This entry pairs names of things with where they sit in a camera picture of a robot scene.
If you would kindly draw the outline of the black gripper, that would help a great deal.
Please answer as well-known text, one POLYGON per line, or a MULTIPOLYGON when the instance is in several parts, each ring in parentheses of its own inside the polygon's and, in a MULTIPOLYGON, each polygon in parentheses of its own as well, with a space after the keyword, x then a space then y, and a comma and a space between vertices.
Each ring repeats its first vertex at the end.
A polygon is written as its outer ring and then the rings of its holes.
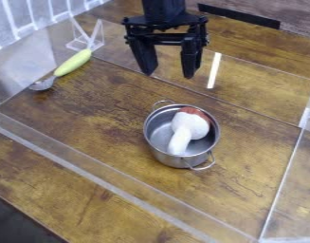
POLYGON ((206 25, 207 18, 186 12, 185 0, 142 0, 142 16, 125 17, 126 43, 132 49, 142 73, 149 76, 158 66, 156 48, 144 40, 154 30, 166 31, 170 28, 187 26, 187 33, 181 42, 181 66, 186 79, 194 76, 201 65, 201 47, 209 43, 206 25))

